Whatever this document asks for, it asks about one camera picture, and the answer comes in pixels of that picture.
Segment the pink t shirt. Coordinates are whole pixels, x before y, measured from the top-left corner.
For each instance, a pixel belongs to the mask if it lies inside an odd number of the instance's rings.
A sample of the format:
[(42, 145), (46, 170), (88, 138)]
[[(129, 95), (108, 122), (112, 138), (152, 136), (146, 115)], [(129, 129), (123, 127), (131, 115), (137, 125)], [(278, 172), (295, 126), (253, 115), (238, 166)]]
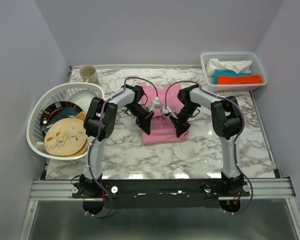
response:
[[(160, 103), (165, 103), (167, 98), (167, 106), (175, 113), (180, 112), (183, 105), (178, 100), (181, 85), (175, 84), (171, 88), (168, 85), (158, 89), (158, 100)], [(145, 95), (140, 100), (140, 104), (146, 109), (150, 106), (151, 102), (156, 97), (156, 91), (152, 86), (142, 85)], [(154, 115), (151, 119), (150, 134), (142, 133), (143, 144), (168, 144), (168, 143), (181, 143), (188, 140), (188, 131), (180, 137), (176, 135), (176, 129), (170, 118), (163, 117), (161, 110), (158, 108), (153, 109)]]

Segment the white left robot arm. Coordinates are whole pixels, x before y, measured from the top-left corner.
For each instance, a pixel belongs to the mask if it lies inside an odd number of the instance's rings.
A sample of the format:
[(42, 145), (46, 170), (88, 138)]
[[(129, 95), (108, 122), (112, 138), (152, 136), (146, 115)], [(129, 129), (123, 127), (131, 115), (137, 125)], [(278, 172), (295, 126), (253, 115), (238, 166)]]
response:
[(114, 131), (118, 110), (126, 108), (135, 117), (136, 125), (147, 135), (151, 133), (154, 112), (139, 104), (145, 92), (141, 86), (122, 86), (104, 100), (91, 100), (83, 126), (88, 137), (87, 160), (79, 178), (79, 188), (89, 197), (97, 197), (102, 186), (102, 160), (107, 139)]

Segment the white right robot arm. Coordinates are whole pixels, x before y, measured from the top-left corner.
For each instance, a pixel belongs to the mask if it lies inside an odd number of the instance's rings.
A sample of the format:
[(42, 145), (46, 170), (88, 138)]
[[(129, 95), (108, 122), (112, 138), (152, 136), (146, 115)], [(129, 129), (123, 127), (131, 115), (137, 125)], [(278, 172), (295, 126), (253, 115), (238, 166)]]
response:
[(189, 130), (189, 119), (199, 107), (211, 112), (212, 128), (220, 139), (223, 157), (220, 191), (226, 196), (233, 195), (244, 185), (244, 174), (239, 167), (238, 140), (245, 127), (245, 119), (237, 99), (216, 95), (199, 84), (179, 90), (177, 99), (183, 107), (178, 113), (169, 110), (168, 114), (178, 138)]

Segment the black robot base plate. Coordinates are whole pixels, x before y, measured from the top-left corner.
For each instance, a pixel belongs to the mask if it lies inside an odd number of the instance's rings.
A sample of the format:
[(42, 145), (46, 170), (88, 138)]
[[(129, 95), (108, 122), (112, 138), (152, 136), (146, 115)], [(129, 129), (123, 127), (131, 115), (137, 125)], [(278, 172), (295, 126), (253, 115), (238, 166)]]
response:
[(234, 179), (98, 179), (83, 175), (73, 184), (72, 198), (85, 205), (95, 202), (107, 209), (128, 208), (219, 208), (230, 210), (240, 199), (250, 196), (242, 176)]

